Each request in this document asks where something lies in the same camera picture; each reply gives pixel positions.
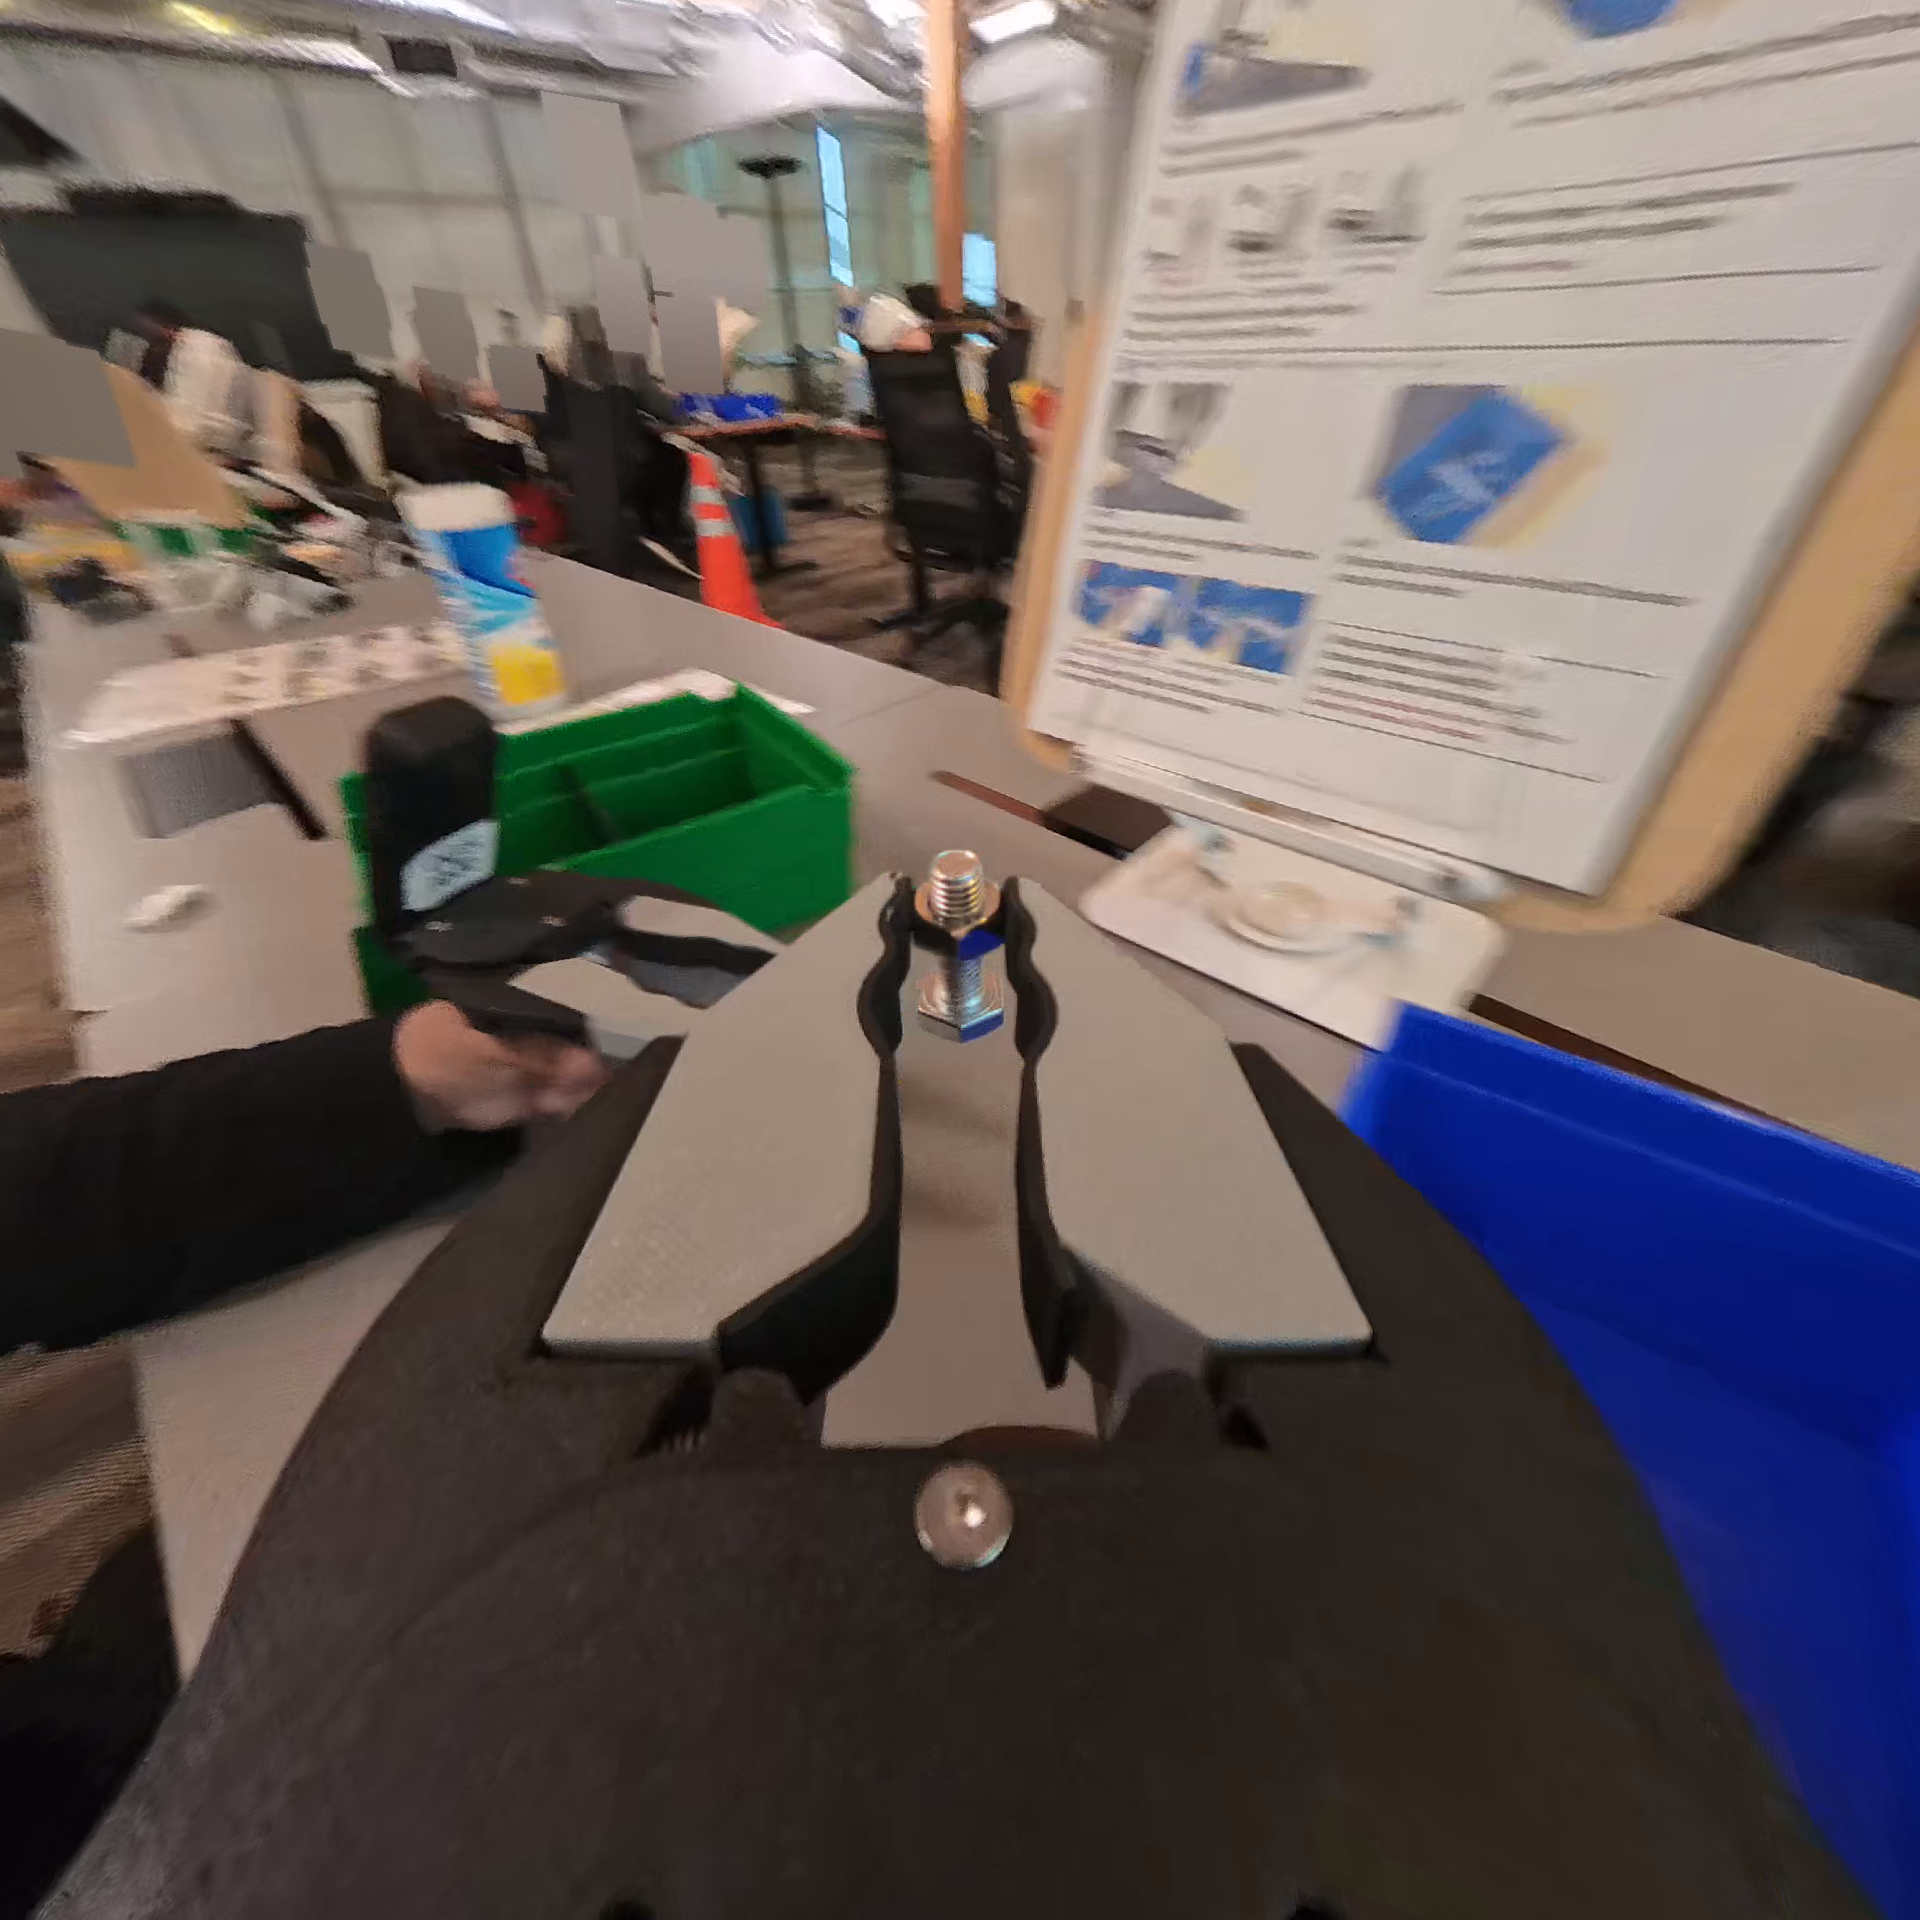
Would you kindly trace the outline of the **wooden top office desk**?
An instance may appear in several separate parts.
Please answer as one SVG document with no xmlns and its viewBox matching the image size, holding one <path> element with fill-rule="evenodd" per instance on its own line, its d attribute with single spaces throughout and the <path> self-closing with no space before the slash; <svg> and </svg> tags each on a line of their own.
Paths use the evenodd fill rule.
<svg viewBox="0 0 1920 1920">
<path fill-rule="evenodd" d="M 699 443 L 714 455 L 736 455 L 752 491 L 765 487 L 765 451 L 793 451 L 801 469 L 801 491 L 784 499 L 786 530 L 793 530 L 793 514 L 858 512 L 858 502 L 846 502 L 843 493 L 834 493 L 821 481 L 818 455 L 825 443 L 880 447 L 883 431 L 858 420 L 786 415 L 777 431 L 760 431 L 760 436 L 694 436 L 689 424 L 677 424 L 677 428 L 658 428 L 658 442 L 676 447 Z M 793 560 L 786 549 L 777 560 L 753 560 L 760 577 L 780 577 L 786 572 L 818 572 L 818 560 L 804 560 L 804 558 Z"/>
</svg>

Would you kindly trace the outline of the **green plastic bin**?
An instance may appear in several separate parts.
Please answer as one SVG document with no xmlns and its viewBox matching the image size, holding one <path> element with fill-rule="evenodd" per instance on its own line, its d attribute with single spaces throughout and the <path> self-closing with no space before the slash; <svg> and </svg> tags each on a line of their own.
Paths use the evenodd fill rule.
<svg viewBox="0 0 1920 1920">
<path fill-rule="evenodd" d="M 655 879 L 762 933 L 850 896 L 850 790 L 837 750 L 736 684 L 500 733 L 493 764 L 508 872 Z M 341 795 L 360 879 L 360 999 L 369 1013 L 396 1013 L 421 989 L 369 933 L 363 764 Z"/>
</svg>

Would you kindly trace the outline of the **orange traffic cone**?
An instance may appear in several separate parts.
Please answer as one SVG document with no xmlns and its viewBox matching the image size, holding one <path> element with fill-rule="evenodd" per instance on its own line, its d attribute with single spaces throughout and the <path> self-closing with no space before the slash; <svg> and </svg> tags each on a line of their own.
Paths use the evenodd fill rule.
<svg viewBox="0 0 1920 1920">
<path fill-rule="evenodd" d="M 694 558 L 699 558 L 704 608 L 730 612 L 752 625 L 780 630 L 753 591 L 753 575 L 736 539 L 736 524 L 734 524 L 724 481 L 722 481 L 714 451 L 704 451 L 699 443 L 689 443 L 683 461 L 689 461 L 689 518 L 694 535 Z"/>
</svg>

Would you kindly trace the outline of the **silver hex bolt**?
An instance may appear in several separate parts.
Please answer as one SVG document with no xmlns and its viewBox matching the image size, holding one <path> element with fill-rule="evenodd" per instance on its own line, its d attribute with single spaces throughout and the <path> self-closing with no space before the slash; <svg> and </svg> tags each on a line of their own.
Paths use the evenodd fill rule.
<svg viewBox="0 0 1920 1920">
<path fill-rule="evenodd" d="M 983 877 L 977 850 L 938 850 L 912 893 L 912 921 L 936 927 L 1000 927 L 1000 889 Z M 930 1035 L 952 1044 L 983 1041 L 1000 1027 L 997 950 L 983 964 L 923 962 L 917 1019 Z"/>
</svg>

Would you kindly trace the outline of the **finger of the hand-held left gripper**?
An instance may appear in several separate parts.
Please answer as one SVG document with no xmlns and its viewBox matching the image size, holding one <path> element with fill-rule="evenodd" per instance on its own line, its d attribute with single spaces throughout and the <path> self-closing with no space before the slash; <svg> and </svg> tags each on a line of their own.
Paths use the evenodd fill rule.
<svg viewBox="0 0 1920 1920">
<path fill-rule="evenodd" d="M 648 1044 L 683 1035 L 752 972 L 777 962 L 762 941 L 613 933 L 565 962 L 516 972 L 516 989 L 565 1005 L 589 1044 Z"/>
</svg>

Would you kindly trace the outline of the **dark flat rectangular panel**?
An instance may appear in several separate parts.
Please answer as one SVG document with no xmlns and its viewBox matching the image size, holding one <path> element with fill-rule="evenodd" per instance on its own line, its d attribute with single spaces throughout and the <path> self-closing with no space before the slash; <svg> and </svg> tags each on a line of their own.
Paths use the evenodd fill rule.
<svg viewBox="0 0 1920 1920">
<path fill-rule="evenodd" d="M 1108 859 L 1126 859 L 1171 830 L 1171 815 L 1162 804 L 1150 804 L 1101 785 L 1076 785 L 1068 795 L 1048 804 L 1040 822 L 1043 830 L 1076 847 L 1088 847 Z"/>
</svg>

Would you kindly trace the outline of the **large black wall display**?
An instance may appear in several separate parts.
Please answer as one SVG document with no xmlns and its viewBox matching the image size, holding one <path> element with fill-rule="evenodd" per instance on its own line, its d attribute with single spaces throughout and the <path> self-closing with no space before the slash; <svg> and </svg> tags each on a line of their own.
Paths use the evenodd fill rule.
<svg viewBox="0 0 1920 1920">
<path fill-rule="evenodd" d="M 222 198 L 91 192 L 67 209 L 8 207 L 0 241 L 30 310 L 73 350 L 104 350 L 146 300 L 166 300 L 254 368 L 297 383 L 341 368 L 297 213 Z"/>
</svg>

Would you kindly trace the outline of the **plain wooden post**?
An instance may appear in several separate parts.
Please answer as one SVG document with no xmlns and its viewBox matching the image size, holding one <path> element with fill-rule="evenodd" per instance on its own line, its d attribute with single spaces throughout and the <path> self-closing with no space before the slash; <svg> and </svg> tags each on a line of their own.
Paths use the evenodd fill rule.
<svg viewBox="0 0 1920 1920">
<path fill-rule="evenodd" d="M 923 9 L 923 127 L 930 169 L 936 221 L 936 287 L 938 310 L 962 310 L 962 245 L 968 245 L 968 15 L 962 0 L 930 0 Z"/>
</svg>

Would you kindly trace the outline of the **person's left hand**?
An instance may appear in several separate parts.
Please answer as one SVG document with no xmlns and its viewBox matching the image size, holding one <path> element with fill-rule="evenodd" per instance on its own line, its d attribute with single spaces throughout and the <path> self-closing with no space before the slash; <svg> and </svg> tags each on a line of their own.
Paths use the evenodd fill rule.
<svg viewBox="0 0 1920 1920">
<path fill-rule="evenodd" d="M 429 1134 L 510 1134 L 571 1121 L 613 1078 L 589 1047 L 547 1035 L 490 1035 L 447 1004 L 395 1024 L 395 1073 Z"/>
</svg>

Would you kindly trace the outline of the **blue plastic bin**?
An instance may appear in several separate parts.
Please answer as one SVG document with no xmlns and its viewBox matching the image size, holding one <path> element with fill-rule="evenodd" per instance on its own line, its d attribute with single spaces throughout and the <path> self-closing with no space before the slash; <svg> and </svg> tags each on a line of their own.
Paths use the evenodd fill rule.
<svg viewBox="0 0 1920 1920">
<path fill-rule="evenodd" d="M 1917 1175 L 1418 1005 L 1342 1116 L 1545 1327 L 1766 1750 L 1917 1914 Z"/>
</svg>

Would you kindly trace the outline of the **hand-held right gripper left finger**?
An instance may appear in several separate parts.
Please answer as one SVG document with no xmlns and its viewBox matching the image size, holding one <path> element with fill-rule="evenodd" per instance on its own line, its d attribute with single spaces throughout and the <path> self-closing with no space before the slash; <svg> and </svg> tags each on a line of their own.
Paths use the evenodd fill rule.
<svg viewBox="0 0 1920 1920">
<path fill-rule="evenodd" d="M 870 879 L 704 1010 L 543 1345 L 780 1375 L 811 1403 L 896 1314 L 911 889 Z"/>
</svg>

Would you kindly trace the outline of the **person's left forearm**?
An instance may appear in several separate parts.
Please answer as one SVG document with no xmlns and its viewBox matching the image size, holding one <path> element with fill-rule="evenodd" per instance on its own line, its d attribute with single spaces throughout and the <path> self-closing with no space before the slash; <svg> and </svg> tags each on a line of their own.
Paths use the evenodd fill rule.
<svg viewBox="0 0 1920 1920">
<path fill-rule="evenodd" d="M 0 1104 L 0 1349 L 60 1355 L 317 1264 L 493 1171 L 510 1134 L 429 1134 L 395 1019 Z"/>
</svg>

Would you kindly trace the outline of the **white rectangular base plate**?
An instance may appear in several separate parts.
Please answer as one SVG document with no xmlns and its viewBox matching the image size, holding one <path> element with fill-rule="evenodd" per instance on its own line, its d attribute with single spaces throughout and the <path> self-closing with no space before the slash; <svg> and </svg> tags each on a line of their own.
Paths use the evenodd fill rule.
<svg viewBox="0 0 1920 1920">
<path fill-rule="evenodd" d="M 1406 1005 L 1464 1013 L 1505 927 L 1425 877 L 1376 877 L 1313 850 L 1177 817 L 1093 879 L 1083 919 L 1346 1044 L 1387 1044 Z"/>
</svg>

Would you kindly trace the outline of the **printed paper sheet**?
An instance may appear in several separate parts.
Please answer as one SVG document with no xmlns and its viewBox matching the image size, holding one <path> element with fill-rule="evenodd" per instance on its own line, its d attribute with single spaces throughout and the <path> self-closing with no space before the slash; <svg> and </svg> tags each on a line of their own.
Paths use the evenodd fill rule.
<svg viewBox="0 0 1920 1920">
<path fill-rule="evenodd" d="M 67 739 L 73 745 L 172 739 L 329 706 L 351 690 L 421 684 L 460 666 L 460 643 L 444 619 L 161 660 L 108 673 L 67 727 Z"/>
</svg>

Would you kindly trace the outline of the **wipes canister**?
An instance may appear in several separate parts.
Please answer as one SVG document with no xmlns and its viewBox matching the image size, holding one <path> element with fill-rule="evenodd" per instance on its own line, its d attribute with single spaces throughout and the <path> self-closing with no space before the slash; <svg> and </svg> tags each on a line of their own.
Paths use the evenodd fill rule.
<svg viewBox="0 0 1920 1920">
<path fill-rule="evenodd" d="M 519 514 L 487 481 L 404 487 L 396 514 L 434 581 L 478 706 L 529 727 L 565 706 L 565 664 L 525 575 Z"/>
</svg>

